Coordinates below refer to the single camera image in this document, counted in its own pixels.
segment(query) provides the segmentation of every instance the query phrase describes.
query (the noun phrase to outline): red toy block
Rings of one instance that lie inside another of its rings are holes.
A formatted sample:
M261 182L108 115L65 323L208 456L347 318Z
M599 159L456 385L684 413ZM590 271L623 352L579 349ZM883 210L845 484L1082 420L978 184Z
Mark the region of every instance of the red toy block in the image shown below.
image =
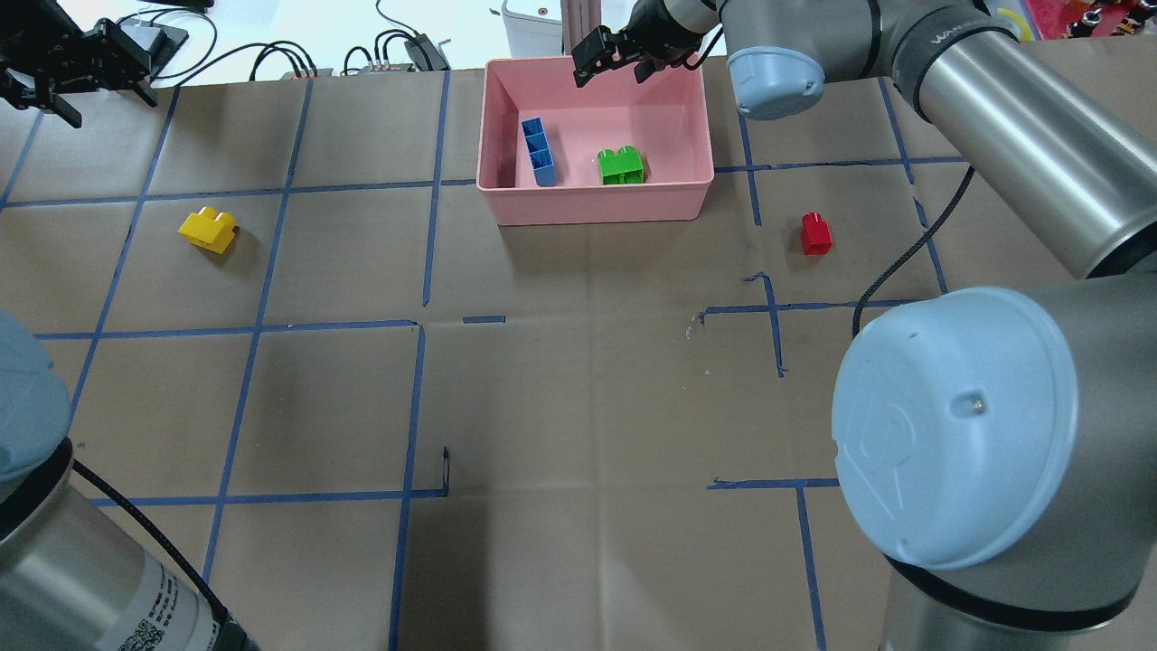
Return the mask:
M803 215L799 243L803 244L803 254L805 256L821 256L832 247L832 230L818 212L809 212Z

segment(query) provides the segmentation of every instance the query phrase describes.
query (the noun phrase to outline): blue plastic cap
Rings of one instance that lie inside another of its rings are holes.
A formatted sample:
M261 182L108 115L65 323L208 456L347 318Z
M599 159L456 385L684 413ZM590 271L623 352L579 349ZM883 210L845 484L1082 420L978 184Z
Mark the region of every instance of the blue plastic cap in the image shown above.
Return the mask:
M0 311L0 482L27 475L68 436L72 406L52 358Z
M1024 294L964 289L897 306L843 358L835 468L884 554L929 570L988 561L1045 512L1077 429L1073 356Z
M736 106L752 119L803 112L824 94L824 68L787 47L744 47L727 59Z

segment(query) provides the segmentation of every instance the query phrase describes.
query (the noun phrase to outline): qr code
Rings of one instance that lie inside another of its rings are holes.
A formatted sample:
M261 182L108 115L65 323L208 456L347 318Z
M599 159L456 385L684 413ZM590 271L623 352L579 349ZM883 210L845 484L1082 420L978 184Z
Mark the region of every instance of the qr code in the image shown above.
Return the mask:
M125 641L117 651L156 651L164 638L164 631L153 626L148 620L137 624L133 636Z

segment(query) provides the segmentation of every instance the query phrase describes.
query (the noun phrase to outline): white container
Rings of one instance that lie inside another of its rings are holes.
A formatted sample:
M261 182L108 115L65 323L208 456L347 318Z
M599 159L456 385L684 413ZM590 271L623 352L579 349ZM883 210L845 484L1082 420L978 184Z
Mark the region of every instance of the white container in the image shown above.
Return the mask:
M558 57L562 53L562 3L559 0L503 0L510 56Z

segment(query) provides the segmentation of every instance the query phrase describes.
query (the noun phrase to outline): green toy block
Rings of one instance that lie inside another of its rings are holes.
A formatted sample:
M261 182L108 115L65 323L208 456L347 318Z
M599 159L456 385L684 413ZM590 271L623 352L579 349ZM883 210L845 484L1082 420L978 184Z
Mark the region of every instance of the green toy block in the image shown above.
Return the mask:
M598 171L603 176L603 185L642 183L643 158L639 149L631 145L619 147L619 153L603 149L598 153Z

